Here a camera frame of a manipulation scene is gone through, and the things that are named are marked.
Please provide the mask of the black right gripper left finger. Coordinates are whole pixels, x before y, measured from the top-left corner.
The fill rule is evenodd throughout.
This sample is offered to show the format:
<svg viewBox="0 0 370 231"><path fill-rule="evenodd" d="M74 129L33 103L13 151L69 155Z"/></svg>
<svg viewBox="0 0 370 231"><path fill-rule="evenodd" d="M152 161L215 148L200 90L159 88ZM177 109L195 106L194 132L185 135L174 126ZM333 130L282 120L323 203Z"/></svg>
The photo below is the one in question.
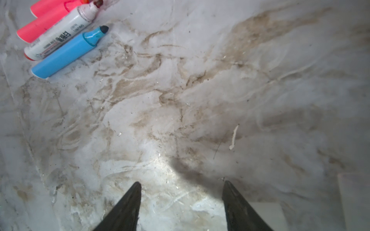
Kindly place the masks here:
<svg viewBox="0 0 370 231"><path fill-rule="evenodd" d="M140 182L135 182L94 231L136 231L141 206Z"/></svg>

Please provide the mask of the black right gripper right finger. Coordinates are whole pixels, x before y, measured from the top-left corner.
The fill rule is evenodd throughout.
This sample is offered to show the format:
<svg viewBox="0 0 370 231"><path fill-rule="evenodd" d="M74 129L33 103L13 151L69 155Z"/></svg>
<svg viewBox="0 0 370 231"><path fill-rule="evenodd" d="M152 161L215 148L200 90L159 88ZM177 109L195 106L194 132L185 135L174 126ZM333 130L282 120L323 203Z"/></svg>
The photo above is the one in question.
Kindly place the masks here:
<svg viewBox="0 0 370 231"><path fill-rule="evenodd" d="M222 200L228 231L273 231L230 181L224 183Z"/></svg>

